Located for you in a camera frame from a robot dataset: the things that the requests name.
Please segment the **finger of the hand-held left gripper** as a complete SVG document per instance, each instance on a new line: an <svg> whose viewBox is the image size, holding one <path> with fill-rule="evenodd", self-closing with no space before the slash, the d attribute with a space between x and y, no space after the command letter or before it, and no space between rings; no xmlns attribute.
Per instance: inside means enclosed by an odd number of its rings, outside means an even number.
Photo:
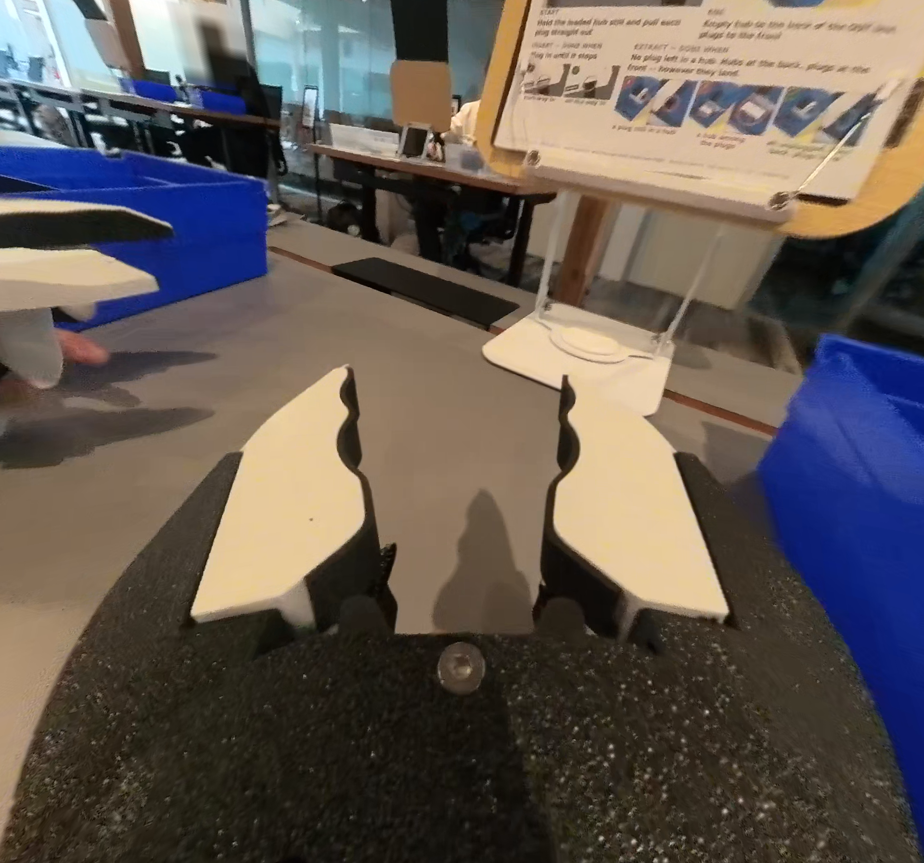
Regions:
<svg viewBox="0 0 924 863"><path fill-rule="evenodd" d="M130 208L43 198L1 199L1 247L70 248L172 237L167 222Z"/></svg>
<svg viewBox="0 0 924 863"><path fill-rule="evenodd" d="M1 251L1 313L83 307L156 292L155 277L94 249Z"/></svg>

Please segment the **instruction sheet on clipboard stand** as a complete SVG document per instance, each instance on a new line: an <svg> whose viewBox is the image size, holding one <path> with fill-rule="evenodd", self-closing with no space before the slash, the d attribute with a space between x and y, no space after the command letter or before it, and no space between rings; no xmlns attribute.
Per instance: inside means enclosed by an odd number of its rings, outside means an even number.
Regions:
<svg viewBox="0 0 924 863"><path fill-rule="evenodd" d="M715 177L700 184L686 175L664 182L651 172L625 169L607 155L539 145L536 132L522 132L524 143L502 146L498 130L504 109L514 107L525 75L518 58L526 52L530 7L538 2L504 0L479 108L479 153L492 170L516 182L600 203L688 212L797 238L840 237L863 230L909 204L922 188L922 71L888 88L900 110L889 126L887 143L851 199L810 193L809 183L767 189L716 182Z"/></svg>

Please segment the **wooden post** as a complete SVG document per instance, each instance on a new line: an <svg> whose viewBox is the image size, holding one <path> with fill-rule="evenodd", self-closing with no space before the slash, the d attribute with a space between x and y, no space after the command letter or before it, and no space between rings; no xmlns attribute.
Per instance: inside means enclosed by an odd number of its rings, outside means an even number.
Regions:
<svg viewBox="0 0 924 863"><path fill-rule="evenodd" d="M565 243L553 298L557 303L581 307L599 269L619 204L613 199L582 195Z"/></svg>

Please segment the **person's left hand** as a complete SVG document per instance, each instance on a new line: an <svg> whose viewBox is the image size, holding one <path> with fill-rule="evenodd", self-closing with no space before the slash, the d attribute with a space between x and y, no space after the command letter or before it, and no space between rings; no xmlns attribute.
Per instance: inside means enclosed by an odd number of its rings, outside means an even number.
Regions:
<svg viewBox="0 0 924 863"><path fill-rule="evenodd" d="M61 347L64 362L99 367L110 359L108 351L85 336L67 330L54 330ZM17 377L6 375L1 380L1 411L8 411L27 406L42 392L41 388L24 382Z"/></svg>

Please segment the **wooden office desk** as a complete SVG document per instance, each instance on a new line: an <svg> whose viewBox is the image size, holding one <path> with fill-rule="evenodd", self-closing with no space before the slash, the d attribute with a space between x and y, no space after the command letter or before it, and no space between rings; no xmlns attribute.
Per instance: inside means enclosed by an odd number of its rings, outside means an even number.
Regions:
<svg viewBox="0 0 924 863"><path fill-rule="evenodd" d="M471 172L438 162L350 151L317 142L307 144L305 150L316 158L323 155L333 162L350 167L349 172L336 174L335 178L350 180L360 187L362 193L361 235L367 241L376 241L379 237L375 226L372 192L389 190L396 193L407 191L413 194L417 187L415 184L389 178L389 174L403 174L417 180L434 180L444 186L467 186L490 190L520 200L521 208L516 219L512 252L502 280L504 284L515 288L520 286L523 277L535 208L540 204L552 202L556 197L554 190L548 186L541 186L532 178L510 178L484 171Z"/></svg>
<svg viewBox="0 0 924 863"><path fill-rule="evenodd" d="M151 130L161 128L176 134L200 124L221 132L223 153L227 154L228 130L261 130L269 142L282 130L277 118L264 118L197 107L189 102L166 102L123 91L107 92L83 88L55 87L28 81L2 79L2 110L14 109L18 123L33 138L42 131L36 124L35 109L50 107L63 118L73 137L73 146L108 153L99 127L122 123L132 134L132 149L155 154Z"/></svg>

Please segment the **printed instruction sheet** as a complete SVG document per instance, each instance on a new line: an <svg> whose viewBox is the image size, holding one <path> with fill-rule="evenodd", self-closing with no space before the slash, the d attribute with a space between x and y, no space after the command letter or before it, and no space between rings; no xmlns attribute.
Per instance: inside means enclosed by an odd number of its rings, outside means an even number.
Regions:
<svg viewBox="0 0 924 863"><path fill-rule="evenodd" d="M922 72L923 0L532 0L497 147L853 199Z"/></svg>

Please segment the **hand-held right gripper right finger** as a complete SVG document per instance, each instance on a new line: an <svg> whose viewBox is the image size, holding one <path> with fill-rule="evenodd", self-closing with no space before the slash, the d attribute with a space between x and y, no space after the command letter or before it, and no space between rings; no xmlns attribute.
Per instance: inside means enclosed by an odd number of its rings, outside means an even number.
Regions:
<svg viewBox="0 0 924 863"><path fill-rule="evenodd" d="M576 376L562 379L558 425L538 627L659 638L664 616L728 626L730 597L688 490L699 461Z"/></svg>

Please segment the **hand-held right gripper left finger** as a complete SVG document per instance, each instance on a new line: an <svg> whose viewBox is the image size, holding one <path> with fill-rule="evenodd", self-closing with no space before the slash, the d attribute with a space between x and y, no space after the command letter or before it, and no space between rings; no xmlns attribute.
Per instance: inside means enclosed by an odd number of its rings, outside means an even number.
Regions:
<svg viewBox="0 0 924 863"><path fill-rule="evenodd" d="M379 541L359 417L355 374L340 366L241 447L191 602L194 623L274 614L291 632L324 633L344 602L361 597L395 630L397 548Z"/></svg>

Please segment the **black desk mat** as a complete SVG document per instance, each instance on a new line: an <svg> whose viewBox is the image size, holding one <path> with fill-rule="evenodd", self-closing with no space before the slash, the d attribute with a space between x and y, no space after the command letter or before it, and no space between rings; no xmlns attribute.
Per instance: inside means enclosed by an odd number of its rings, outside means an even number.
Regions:
<svg viewBox="0 0 924 863"><path fill-rule="evenodd" d="M331 267L340 277L435 313L489 330L519 309L517 303L378 257Z"/></svg>

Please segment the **white sheet stand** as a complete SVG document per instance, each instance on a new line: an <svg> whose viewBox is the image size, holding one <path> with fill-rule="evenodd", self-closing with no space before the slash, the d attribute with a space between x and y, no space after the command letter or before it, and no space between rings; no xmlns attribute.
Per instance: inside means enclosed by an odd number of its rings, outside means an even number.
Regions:
<svg viewBox="0 0 924 863"><path fill-rule="evenodd" d="M678 310L664 331L655 332L552 299L552 264L562 229L558 216L552 223L533 310L482 348L484 359L503 371L555 390L566 377L573 382L585 380L617 404L640 416L652 416L664 396L676 352L676 332L732 227L777 227L788 222L795 211L795 193L791 188L747 186L721 177L644 173L630 178L583 173L575 165L543 158L538 151L528 152L524 164L525 170L539 178L563 184L572 202L578 196L662 202L671 209L719 218L717 232Z"/></svg>

